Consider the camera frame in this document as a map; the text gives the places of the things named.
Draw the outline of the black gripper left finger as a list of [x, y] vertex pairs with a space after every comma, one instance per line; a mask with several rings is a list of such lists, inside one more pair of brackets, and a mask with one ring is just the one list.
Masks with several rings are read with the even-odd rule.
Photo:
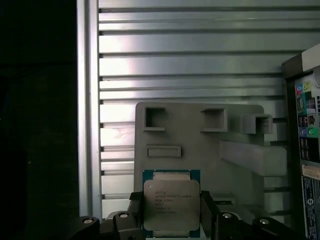
[[132, 192], [127, 210], [112, 213], [112, 218], [99, 220], [83, 216], [79, 220], [80, 240], [143, 240], [143, 192]]

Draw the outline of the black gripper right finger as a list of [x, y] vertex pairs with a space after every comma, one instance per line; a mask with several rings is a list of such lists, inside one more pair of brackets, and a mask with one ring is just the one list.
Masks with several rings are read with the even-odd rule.
[[200, 223], [210, 240], [296, 240], [298, 233], [283, 223], [260, 216], [246, 223], [233, 212], [221, 211], [208, 191], [200, 194]]

